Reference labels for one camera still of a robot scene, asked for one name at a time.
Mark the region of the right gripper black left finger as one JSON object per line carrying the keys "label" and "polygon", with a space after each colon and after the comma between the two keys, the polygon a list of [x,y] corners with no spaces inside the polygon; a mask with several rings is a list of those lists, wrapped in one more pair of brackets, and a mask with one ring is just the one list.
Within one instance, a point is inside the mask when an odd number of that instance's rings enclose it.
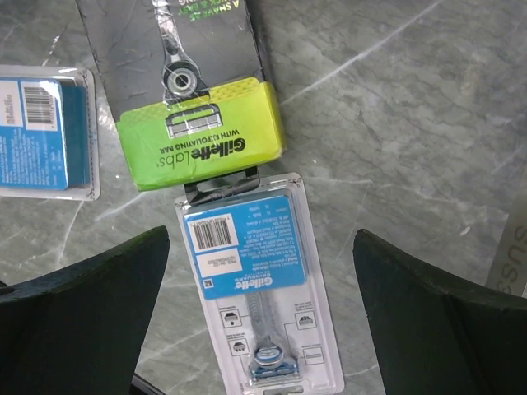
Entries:
{"label": "right gripper black left finger", "polygon": [[1,286],[3,394],[159,394],[136,372],[166,270],[165,226]]}

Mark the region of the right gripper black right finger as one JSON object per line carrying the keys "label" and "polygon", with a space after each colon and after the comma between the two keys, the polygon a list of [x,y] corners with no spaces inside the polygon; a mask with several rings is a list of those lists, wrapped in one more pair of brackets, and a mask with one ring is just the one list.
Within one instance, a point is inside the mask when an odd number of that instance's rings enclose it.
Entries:
{"label": "right gripper black right finger", "polygon": [[353,262],[388,394],[524,394],[526,300],[426,263],[369,230]]}

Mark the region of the green black Gillette Labs box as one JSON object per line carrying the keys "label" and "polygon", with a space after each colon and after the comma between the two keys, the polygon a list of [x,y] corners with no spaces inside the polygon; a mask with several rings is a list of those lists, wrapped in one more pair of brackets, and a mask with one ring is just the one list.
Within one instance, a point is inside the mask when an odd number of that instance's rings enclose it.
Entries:
{"label": "green black Gillette Labs box", "polygon": [[282,156],[256,1],[80,1],[77,9],[138,190]]}

